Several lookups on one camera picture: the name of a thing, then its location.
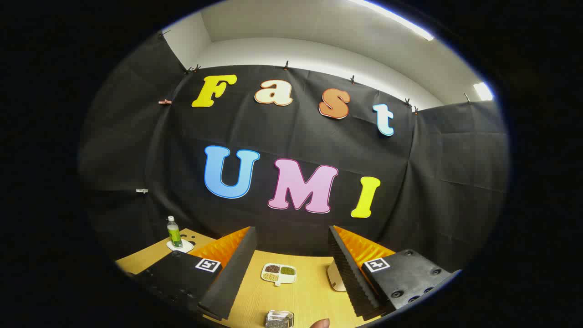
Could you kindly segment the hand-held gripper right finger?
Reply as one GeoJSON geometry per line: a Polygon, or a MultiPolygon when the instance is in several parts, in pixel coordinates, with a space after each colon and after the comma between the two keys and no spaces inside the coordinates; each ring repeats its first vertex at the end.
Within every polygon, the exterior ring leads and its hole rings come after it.
{"type": "Polygon", "coordinates": [[[405,311],[460,274],[418,251],[395,252],[339,226],[327,242],[356,316],[373,319],[405,311]]]}

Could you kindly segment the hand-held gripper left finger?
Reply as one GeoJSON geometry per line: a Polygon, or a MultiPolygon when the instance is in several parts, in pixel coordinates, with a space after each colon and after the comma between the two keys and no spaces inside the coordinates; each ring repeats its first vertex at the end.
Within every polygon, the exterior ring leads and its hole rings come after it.
{"type": "Polygon", "coordinates": [[[228,319],[256,251],[256,228],[219,239],[183,229],[183,247],[169,238],[125,257],[125,270],[152,296],[193,316],[228,319]]]}

